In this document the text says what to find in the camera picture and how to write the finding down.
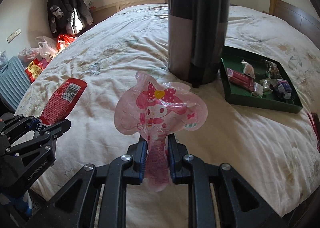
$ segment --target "pink and white wrapper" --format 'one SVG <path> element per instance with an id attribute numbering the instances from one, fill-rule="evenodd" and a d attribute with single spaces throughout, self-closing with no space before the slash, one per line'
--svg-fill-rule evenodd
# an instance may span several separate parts
<path id="1" fill-rule="evenodd" d="M 161 191 L 169 183 L 167 135 L 197 130 L 207 119 L 208 109 L 186 84 L 160 85 L 142 71 L 136 73 L 136 79 L 137 84 L 116 106 L 115 126 L 125 135 L 139 132 L 148 142 L 146 183 L 151 190 Z"/>

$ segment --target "electrical outlet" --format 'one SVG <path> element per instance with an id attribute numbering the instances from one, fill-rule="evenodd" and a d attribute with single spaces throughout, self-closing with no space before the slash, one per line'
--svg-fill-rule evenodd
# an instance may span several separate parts
<path id="1" fill-rule="evenodd" d="M 12 33 L 9 37 L 7 37 L 8 43 L 10 43 L 15 37 L 17 37 L 20 33 L 22 33 L 21 28 L 17 29 L 14 33 Z"/>

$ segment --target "metal screw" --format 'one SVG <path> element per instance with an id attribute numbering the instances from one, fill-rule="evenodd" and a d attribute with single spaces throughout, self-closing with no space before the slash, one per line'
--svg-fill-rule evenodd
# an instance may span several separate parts
<path id="1" fill-rule="evenodd" d="M 131 156 L 128 155 L 128 154 L 125 154 L 125 155 L 122 155 L 122 156 L 121 156 L 121 159 L 122 159 L 123 161 L 129 161 L 129 160 L 131 160 Z"/>
<path id="2" fill-rule="evenodd" d="M 91 170 L 93 170 L 94 165 L 89 163 L 89 164 L 84 165 L 83 168 L 84 168 L 85 171 L 91 171 Z"/>
<path id="3" fill-rule="evenodd" d="M 230 166 L 230 164 L 228 164 L 228 163 L 223 163 L 223 164 L 221 165 L 221 168 L 222 168 L 224 171 L 229 171 L 229 170 L 231 169 L 231 166 Z"/>
<path id="4" fill-rule="evenodd" d="M 191 160 L 194 159 L 194 156 L 191 155 L 191 154 L 185 154 L 185 155 L 183 156 L 183 158 L 184 158 L 185 160 L 187 160 L 187 161 L 191 161 Z"/>

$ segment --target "pink plastic wrapper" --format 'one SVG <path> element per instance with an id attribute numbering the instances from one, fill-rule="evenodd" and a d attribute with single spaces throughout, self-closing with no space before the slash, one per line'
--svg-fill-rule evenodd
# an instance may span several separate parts
<path id="1" fill-rule="evenodd" d="M 139 132 L 148 142 L 146 183 L 151 190 L 161 191 L 169 183 L 167 135 L 197 130 L 207 119 L 208 109 L 183 83 L 159 85 L 142 71 L 136 73 L 136 79 L 137 85 L 116 106 L 115 126 L 125 135 Z"/>

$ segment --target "red package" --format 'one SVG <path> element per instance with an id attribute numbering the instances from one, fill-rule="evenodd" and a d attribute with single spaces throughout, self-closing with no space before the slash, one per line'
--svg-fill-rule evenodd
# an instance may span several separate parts
<path id="1" fill-rule="evenodd" d="M 253 79 L 249 76 L 241 74 L 230 68 L 227 68 L 227 76 L 231 83 L 241 86 L 250 92 L 253 92 Z"/>
<path id="2" fill-rule="evenodd" d="M 76 78 L 65 81 L 50 97 L 40 116 L 36 131 L 67 118 L 75 107 L 87 83 Z"/>
<path id="3" fill-rule="evenodd" d="M 73 42 L 75 40 L 76 40 L 76 38 L 72 37 L 70 35 L 59 34 L 59 36 L 58 36 L 58 44 L 57 44 L 58 51 L 62 51 L 63 49 L 68 47 L 71 44 L 71 42 Z"/>
<path id="4" fill-rule="evenodd" d="M 43 58 L 42 60 L 38 60 L 35 58 L 29 66 L 25 69 L 26 74 L 28 75 L 30 82 L 33 83 L 36 78 L 40 75 L 40 73 L 47 67 L 48 63 Z"/>

